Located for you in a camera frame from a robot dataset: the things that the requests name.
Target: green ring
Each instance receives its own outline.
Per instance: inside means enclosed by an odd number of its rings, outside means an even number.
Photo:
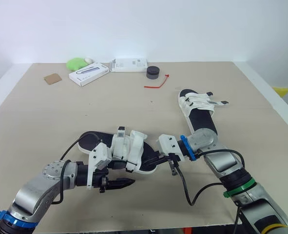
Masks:
[[[253,178],[251,178],[247,183],[241,185],[238,188],[235,188],[233,190],[230,191],[226,191],[223,193],[224,197],[228,198],[233,196],[234,194],[238,194],[246,189],[248,189],[249,187],[251,187],[253,184],[255,183],[255,180]]]

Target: green ball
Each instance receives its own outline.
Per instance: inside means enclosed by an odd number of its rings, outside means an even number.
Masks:
[[[66,67],[70,71],[76,71],[81,69],[82,67],[86,67],[87,65],[89,64],[86,61],[84,61],[83,58],[73,58],[67,62]]]

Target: blue ring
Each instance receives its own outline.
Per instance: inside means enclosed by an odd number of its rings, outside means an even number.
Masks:
[[[191,161],[196,161],[196,158],[195,158],[193,151],[192,151],[192,149],[191,149],[191,147],[187,141],[187,138],[184,135],[181,135],[180,137],[181,137],[181,140],[183,141],[183,143],[184,143],[184,145],[185,145],[185,147],[189,153],[189,156],[192,158]]]
[[[13,216],[11,216],[8,211],[1,211],[0,219],[6,220],[10,222],[11,224],[14,224],[22,228],[35,228],[38,225],[38,223],[28,223],[28,222],[16,219]]]

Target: yellow object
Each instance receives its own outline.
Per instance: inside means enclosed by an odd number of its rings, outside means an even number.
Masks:
[[[281,98],[288,93],[288,88],[273,87],[273,89]]]
[[[274,224],[271,224],[271,225],[265,227],[262,230],[261,234],[266,234],[266,233],[268,233],[270,230],[272,230],[274,228],[287,228],[287,226],[284,225],[284,224],[281,224],[281,223],[274,223]]]

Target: yellow ring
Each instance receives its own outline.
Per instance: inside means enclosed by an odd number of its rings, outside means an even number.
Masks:
[[[265,227],[261,234],[266,234],[268,233],[270,230],[274,229],[274,228],[287,228],[288,226],[284,225],[284,224],[281,224],[281,223],[274,223],[274,224],[271,224],[267,227]]]

